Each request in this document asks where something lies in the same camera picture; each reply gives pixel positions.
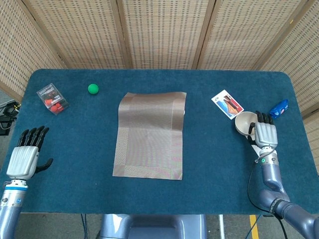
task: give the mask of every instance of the black cable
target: black cable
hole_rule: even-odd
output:
[[[279,221],[279,223],[280,223],[280,225],[281,225],[281,229],[283,230],[285,239],[288,239],[283,222],[282,222],[279,218],[277,218],[277,219],[278,219],[278,221]]]
[[[261,217],[261,215],[258,216],[258,218],[256,219],[255,223],[253,224],[253,226],[250,228],[249,232],[247,233],[247,236],[245,237],[245,239],[247,239],[249,237],[249,234],[251,233],[251,231],[253,230],[253,228],[257,224],[257,222],[260,219],[260,217]]]
[[[15,110],[15,104],[7,105],[3,110],[3,115],[8,117],[15,117],[18,114],[18,111]]]
[[[259,209],[260,211],[269,213],[269,211],[266,211],[266,210],[264,210],[264,209],[261,209],[261,208],[258,207],[256,204],[254,204],[253,201],[252,201],[251,198],[250,198],[250,195],[249,195],[251,176],[253,175],[253,171],[254,171],[254,168],[255,168],[256,164],[257,164],[257,163],[254,161],[253,167],[252,167],[251,172],[250,172],[250,175],[249,175],[248,186],[247,186],[247,196],[248,196],[248,200],[249,200],[249,202],[250,202],[255,208]],[[285,239],[288,239],[287,234],[286,234],[286,230],[285,230],[285,227],[284,227],[282,221],[281,221],[278,217],[276,217],[276,216],[275,216],[275,218],[277,218],[278,221],[279,221],[279,223],[280,223],[280,226],[281,226],[281,228],[282,228],[282,230],[283,230]]]
[[[95,239],[100,239],[101,230],[99,230],[98,234],[96,235]]]
[[[85,220],[83,219],[83,214],[82,213],[81,213],[81,219],[82,219],[82,225],[83,225],[83,230],[84,230],[84,239],[88,239],[88,233],[87,233],[87,230],[86,230],[86,223],[85,223],[86,219]]]
[[[257,208],[257,209],[259,209],[260,211],[263,211],[263,212],[265,212],[265,213],[269,213],[269,211],[266,211],[266,210],[264,210],[264,209],[261,209],[261,208],[258,207],[256,204],[254,204],[253,201],[252,201],[251,198],[250,198],[250,194],[249,194],[249,191],[250,191],[250,181],[251,181],[251,176],[253,175],[254,168],[255,168],[256,164],[257,164],[257,163],[254,161],[253,167],[252,167],[251,172],[250,172],[249,180],[248,180],[248,185],[247,185],[247,196],[248,196],[248,200],[249,200],[249,202],[250,202],[255,208]]]
[[[84,214],[84,222],[85,222],[86,239],[88,239],[88,224],[86,221],[86,214]]]

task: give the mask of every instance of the floor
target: floor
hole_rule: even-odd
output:
[[[0,104],[10,98],[0,91]],[[7,152],[10,136],[0,136],[0,166]],[[207,215],[208,239],[219,239],[219,222],[217,215]],[[100,230],[102,215],[87,215],[88,238],[95,239]],[[289,239],[302,239],[290,225],[283,222]],[[248,215],[224,215],[226,239],[244,239],[250,229]],[[257,223],[259,238],[284,238],[280,224],[275,218],[264,218]],[[81,239],[84,237],[79,214],[21,214],[16,238],[24,239]]]

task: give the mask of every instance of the plastic package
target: plastic package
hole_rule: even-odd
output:
[[[283,100],[279,104],[277,104],[275,107],[273,107],[269,111],[269,114],[276,119],[280,115],[282,115],[287,109],[288,109],[288,100]]]
[[[51,83],[37,92],[44,105],[55,115],[69,106],[58,89]]]

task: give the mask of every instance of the blue table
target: blue table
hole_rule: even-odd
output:
[[[53,83],[70,103],[55,116],[36,92]],[[90,95],[90,83],[100,86]],[[211,101],[226,89],[246,111],[267,112],[283,99],[275,121],[283,184],[291,200],[318,213],[319,181],[289,77],[280,72],[185,70],[38,70],[30,78],[0,179],[26,128],[50,127],[39,157],[51,167],[28,181],[24,212],[126,214],[256,214],[246,190],[256,153],[234,120]],[[187,92],[183,179],[112,177],[118,106],[127,92]],[[260,167],[252,194],[263,186]]]

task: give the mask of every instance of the robotic arm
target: robotic arm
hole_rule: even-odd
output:
[[[26,181],[35,173],[50,167],[53,159],[36,166],[44,137],[49,128],[25,130],[13,149],[6,174],[12,179],[5,185],[0,201],[0,239],[12,239],[28,186]]]
[[[269,189],[259,192],[259,205],[276,217],[284,219],[306,239],[319,239],[319,218],[306,212],[302,207],[291,203],[281,181],[277,152],[277,131],[271,116],[256,112],[257,123],[251,123],[249,133],[255,128],[255,141],[249,136],[251,144],[261,148],[258,160],[264,184]]]

